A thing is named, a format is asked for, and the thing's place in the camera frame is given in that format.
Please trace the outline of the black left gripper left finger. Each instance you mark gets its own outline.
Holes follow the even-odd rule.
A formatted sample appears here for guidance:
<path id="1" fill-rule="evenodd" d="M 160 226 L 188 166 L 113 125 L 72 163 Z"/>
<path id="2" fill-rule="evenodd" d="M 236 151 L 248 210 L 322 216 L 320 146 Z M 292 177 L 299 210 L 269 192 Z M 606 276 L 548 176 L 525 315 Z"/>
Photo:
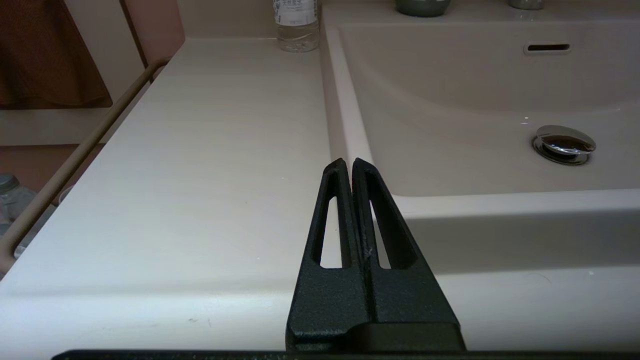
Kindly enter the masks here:
<path id="1" fill-rule="evenodd" d="M 341 265 L 322 267 L 329 203 L 336 200 Z M 286 321 L 286 350 L 340 351 L 349 331 L 370 321 L 359 228 L 342 158 L 322 173 Z"/>

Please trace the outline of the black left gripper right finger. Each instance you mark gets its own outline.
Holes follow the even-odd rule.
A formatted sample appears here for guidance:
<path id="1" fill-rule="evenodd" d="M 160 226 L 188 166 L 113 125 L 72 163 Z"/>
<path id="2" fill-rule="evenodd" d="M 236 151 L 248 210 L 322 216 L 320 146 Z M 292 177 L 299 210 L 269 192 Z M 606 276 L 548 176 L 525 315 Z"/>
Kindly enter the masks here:
<path id="1" fill-rule="evenodd" d="M 357 158 L 351 174 L 366 303 L 374 321 L 457 326 L 458 319 L 381 173 Z"/>

